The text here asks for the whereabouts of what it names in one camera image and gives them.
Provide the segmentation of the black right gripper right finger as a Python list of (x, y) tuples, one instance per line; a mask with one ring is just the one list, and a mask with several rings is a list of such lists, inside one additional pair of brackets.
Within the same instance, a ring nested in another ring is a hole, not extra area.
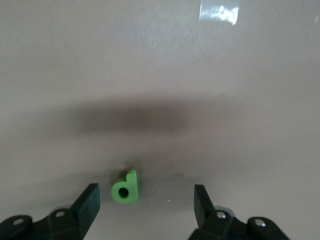
[(204, 185), (194, 186), (193, 208), (197, 229), (190, 240), (288, 240), (270, 219), (253, 216), (240, 221), (227, 207), (214, 206)]

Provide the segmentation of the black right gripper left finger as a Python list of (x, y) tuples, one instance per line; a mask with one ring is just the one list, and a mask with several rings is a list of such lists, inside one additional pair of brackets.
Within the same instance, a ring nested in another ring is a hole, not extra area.
[(14, 215), (0, 223), (2, 240), (83, 240), (101, 205), (100, 185), (91, 183), (69, 207), (52, 211), (34, 222), (29, 215)]

